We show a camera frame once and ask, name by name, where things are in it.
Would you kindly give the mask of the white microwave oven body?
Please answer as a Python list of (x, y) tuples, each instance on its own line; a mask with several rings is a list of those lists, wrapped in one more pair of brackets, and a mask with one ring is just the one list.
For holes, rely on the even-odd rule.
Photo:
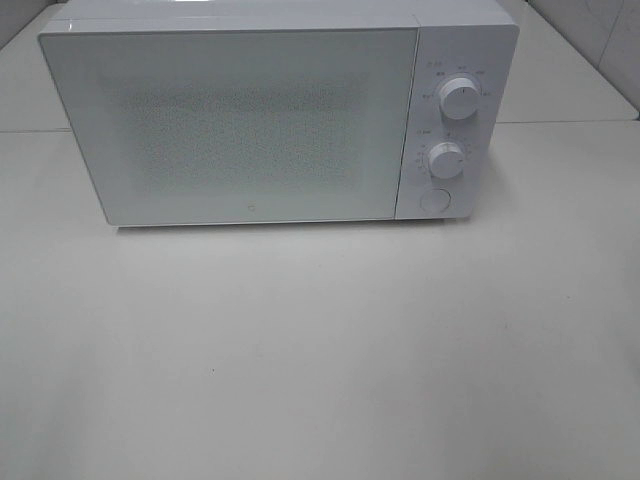
[[(390, 29), (417, 33), (395, 213), (387, 220), (354, 221), (465, 218), (474, 208), (520, 32), (497, 2), (71, 1), (49, 21), (38, 42), (41, 47), (44, 34)], [(477, 112), (461, 121), (447, 119), (437, 98), (443, 80), (458, 74), (472, 76), (481, 87)], [(448, 180), (433, 177), (427, 162), (429, 150), (442, 142), (457, 143), (466, 156), (463, 171)], [(451, 203), (431, 216), (420, 200), (434, 188), (447, 190)]]

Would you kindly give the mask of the round white door button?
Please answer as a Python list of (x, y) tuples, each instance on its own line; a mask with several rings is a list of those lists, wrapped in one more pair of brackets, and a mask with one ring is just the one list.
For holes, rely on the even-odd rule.
[(420, 200), (421, 209), (433, 216), (445, 212), (451, 203), (451, 195), (445, 189), (434, 188), (424, 193)]

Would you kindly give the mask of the white round knob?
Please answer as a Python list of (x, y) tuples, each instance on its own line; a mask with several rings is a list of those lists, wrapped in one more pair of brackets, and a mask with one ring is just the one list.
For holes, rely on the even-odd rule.
[(457, 143), (439, 143), (427, 154), (429, 171), (435, 178), (452, 179), (463, 171), (465, 158), (465, 153)]
[(437, 88), (441, 113), (450, 120), (461, 121), (473, 116), (481, 98), (481, 87), (470, 75), (452, 75)]

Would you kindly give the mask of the white microwave door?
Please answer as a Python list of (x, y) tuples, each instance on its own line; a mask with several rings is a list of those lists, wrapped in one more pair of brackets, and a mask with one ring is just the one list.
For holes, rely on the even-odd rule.
[(413, 29), (44, 34), (118, 227), (387, 220)]

